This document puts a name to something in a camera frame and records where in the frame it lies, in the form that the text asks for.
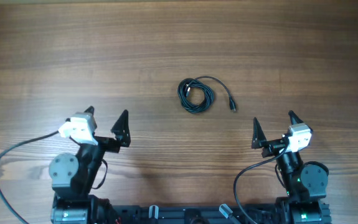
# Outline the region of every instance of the wood grain surface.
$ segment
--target wood grain surface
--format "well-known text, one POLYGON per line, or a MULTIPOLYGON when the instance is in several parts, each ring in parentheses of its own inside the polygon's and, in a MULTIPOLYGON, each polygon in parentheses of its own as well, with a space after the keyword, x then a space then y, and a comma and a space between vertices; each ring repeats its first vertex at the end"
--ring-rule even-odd
MULTIPOLYGON (((275 139, 293 110, 314 129, 303 160, 330 169, 333 223, 358 223, 358 1, 0 6, 0 152, 89 105, 101 136, 130 112, 132 144, 105 155, 92 192, 113 205, 234 205, 234 177, 262 160, 253 117, 275 139), (179 82, 201 75, 228 86, 238 113, 213 80, 209 111, 181 108, 179 82)), ((2 159, 1 188, 30 223, 49 223, 50 161, 76 151, 55 136, 2 159)), ((286 195, 274 165, 240 179, 242 202, 286 195)), ((18 223, 1 200, 0 223, 18 223)))

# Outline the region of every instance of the wooden table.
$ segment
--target wooden table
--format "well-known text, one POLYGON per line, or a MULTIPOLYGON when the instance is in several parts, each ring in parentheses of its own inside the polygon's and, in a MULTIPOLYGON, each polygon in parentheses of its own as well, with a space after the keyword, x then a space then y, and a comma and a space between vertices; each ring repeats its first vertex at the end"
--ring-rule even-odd
MULTIPOLYGON (((94 194, 113 205, 234 205, 234 177, 262 160, 250 149, 252 118, 275 139, 294 110, 314 129, 303 160, 330 169, 324 201, 333 222, 358 223, 356 2, 0 6, 0 152, 89 105, 97 134, 111 136, 127 109, 132 144, 105 155, 107 180, 94 194), (177 85, 201 75, 228 86, 238 113, 213 80, 204 80, 216 93, 208 112, 181 107, 177 85)), ((49 222, 50 161, 76 151, 56 136, 2 159, 1 188, 30 223, 49 222)), ((242 202, 286 195, 274 165, 240 179, 242 202)), ((0 223, 17 222, 0 200, 0 223)))

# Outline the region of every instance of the brown table surface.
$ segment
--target brown table surface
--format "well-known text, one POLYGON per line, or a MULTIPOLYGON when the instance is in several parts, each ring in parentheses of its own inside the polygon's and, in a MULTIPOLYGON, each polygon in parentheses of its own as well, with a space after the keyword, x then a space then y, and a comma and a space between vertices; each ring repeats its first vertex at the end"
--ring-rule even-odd
MULTIPOLYGON (((109 136, 127 109, 132 144, 105 155, 107 180, 95 195, 113 205, 235 205, 234 177, 262 161, 250 149, 253 117, 275 139, 293 110, 314 129, 303 160, 330 169, 333 222, 358 223, 357 2, 0 6, 0 152, 89 105, 97 134, 109 136), (204 80, 216 93, 208 112, 181 107, 177 85, 201 75, 228 86, 238 113, 213 80, 204 80)), ((30 223, 49 222, 50 161, 76 151, 55 136, 2 159, 1 188, 30 223)), ((286 195, 274 165, 240 179, 243 203, 286 195)), ((17 222, 0 200, 0 223, 17 222)))

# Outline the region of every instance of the wooden tabletop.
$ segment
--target wooden tabletop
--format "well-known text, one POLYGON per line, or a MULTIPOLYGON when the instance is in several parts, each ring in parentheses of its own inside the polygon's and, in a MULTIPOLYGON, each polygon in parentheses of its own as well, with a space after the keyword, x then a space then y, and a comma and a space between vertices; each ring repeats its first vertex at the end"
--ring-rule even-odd
MULTIPOLYGON (((130 112, 132 144, 105 155, 92 192, 113 205, 235 205, 234 177, 262 161, 253 117, 276 139, 293 110, 314 129, 302 159, 330 170, 333 223, 358 223, 358 1, 0 6, 0 152, 90 105, 101 136, 130 112), (178 84, 201 75, 227 85, 237 113, 213 80, 210 110, 181 107, 178 84)), ((77 149, 54 136, 2 159, 1 188, 30 223, 49 223, 49 163, 77 149)), ((240 179, 243 203, 286 195, 274 165, 240 179)), ((18 223, 1 199, 0 223, 18 223)))

